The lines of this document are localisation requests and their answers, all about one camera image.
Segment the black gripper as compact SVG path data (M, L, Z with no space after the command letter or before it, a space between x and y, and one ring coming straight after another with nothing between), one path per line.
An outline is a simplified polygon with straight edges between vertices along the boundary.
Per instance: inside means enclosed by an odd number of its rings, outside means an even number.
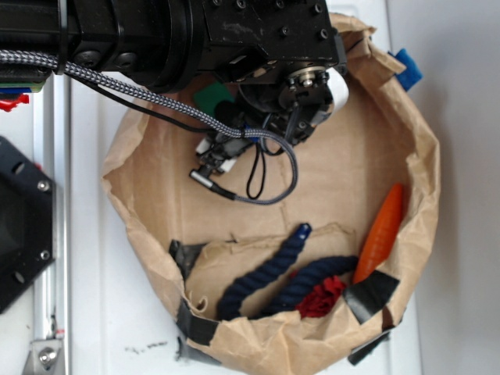
M216 105L215 118L241 129L278 134L290 144L306 141L334 111L329 72L319 66L299 70L279 84L241 85L234 102Z

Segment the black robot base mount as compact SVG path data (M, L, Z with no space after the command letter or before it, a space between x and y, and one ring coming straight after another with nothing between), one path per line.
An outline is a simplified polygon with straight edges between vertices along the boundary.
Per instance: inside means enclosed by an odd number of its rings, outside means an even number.
M1 311L53 262L55 183L1 138Z

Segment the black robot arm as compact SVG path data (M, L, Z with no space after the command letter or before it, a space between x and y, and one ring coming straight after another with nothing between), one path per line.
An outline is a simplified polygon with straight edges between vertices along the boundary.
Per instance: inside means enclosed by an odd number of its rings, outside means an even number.
M1 58L1 97L9 104L71 63L121 73L158 94L210 73L236 84L253 116L275 115L277 131L299 108L296 142L330 115L327 82L347 71L323 1L4 1L1 51L53 57Z

